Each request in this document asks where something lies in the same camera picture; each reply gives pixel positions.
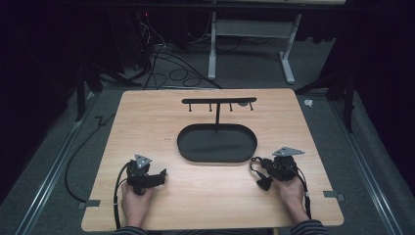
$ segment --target person's right hand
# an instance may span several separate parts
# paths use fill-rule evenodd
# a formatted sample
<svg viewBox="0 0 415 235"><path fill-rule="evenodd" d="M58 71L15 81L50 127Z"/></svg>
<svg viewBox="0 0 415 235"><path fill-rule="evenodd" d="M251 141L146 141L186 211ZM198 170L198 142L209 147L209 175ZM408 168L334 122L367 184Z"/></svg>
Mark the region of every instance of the person's right hand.
<svg viewBox="0 0 415 235"><path fill-rule="evenodd" d="M304 189L299 178L294 177L294 179L290 181L280 181L276 178L272 178L272 181L277 185L281 200L289 211L293 223L298 224L309 220L302 205Z"/></svg>
<svg viewBox="0 0 415 235"><path fill-rule="evenodd" d="M126 219L125 226L141 227L150 207L155 188L147 189L144 195L137 195L131 185L123 183L121 190L121 207Z"/></svg>

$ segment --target wooden tabletop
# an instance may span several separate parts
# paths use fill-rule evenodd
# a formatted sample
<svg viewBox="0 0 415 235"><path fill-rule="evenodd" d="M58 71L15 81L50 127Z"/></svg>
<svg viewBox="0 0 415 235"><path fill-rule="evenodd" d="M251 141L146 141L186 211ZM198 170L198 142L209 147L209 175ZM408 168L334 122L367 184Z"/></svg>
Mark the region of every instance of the wooden tabletop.
<svg viewBox="0 0 415 235"><path fill-rule="evenodd" d="M323 191L332 186L291 89L164 90L127 91L123 94L108 144L95 179L90 200L99 207L86 209L85 231L115 230L113 195L121 168L135 154L152 159L149 174L167 169L165 184L157 187L143 228L149 230L214 229L290 226L277 188L258 188L250 161L241 164L195 164L182 158L177 135L187 125L214 123L215 111L208 105L193 105L192 112L181 103L191 98L256 97L249 106L226 106L221 123L238 123L250 128L257 138L255 156L273 159L283 146L305 151L295 156L308 183L313 218L324 225L340 225L343 215L334 198ZM124 223L119 207L121 224Z"/></svg>

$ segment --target white metal frame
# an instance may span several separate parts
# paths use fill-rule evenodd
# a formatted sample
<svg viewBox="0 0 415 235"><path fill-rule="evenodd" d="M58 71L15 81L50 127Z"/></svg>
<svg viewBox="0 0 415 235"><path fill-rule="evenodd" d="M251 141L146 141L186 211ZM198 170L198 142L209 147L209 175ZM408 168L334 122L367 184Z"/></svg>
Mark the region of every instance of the white metal frame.
<svg viewBox="0 0 415 235"><path fill-rule="evenodd" d="M216 12L211 16L211 38L210 54L208 59L208 75L210 80L216 79L216 36L254 36L254 37L278 37L287 38L288 43L283 52L279 53L284 75L289 84L294 84L294 76L291 70L288 57L293 47L294 39L300 25L301 15L296 15L293 22L255 22L255 21L235 21L235 20L218 20Z"/></svg>

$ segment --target person's left hand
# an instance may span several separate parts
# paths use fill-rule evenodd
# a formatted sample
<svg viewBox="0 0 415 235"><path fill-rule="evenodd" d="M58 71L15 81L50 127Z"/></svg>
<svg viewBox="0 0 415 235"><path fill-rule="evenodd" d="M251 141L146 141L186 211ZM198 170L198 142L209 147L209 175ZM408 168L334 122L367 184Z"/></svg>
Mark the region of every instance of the person's left hand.
<svg viewBox="0 0 415 235"><path fill-rule="evenodd" d="M153 198L155 188L149 188L144 195L134 193L134 188L128 183L121 185L122 202L121 207L124 211L125 226L141 227Z"/></svg>

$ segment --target striped sleeve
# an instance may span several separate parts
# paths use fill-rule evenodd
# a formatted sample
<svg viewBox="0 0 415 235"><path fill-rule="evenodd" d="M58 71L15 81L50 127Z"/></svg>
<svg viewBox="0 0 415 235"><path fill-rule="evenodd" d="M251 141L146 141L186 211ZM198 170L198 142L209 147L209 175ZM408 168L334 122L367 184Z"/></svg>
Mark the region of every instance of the striped sleeve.
<svg viewBox="0 0 415 235"><path fill-rule="evenodd" d="M301 222L291 229L292 235L328 235L329 232L319 220Z"/></svg>
<svg viewBox="0 0 415 235"><path fill-rule="evenodd" d="M147 233L138 227L125 226L114 231L113 235L147 235Z"/></svg>

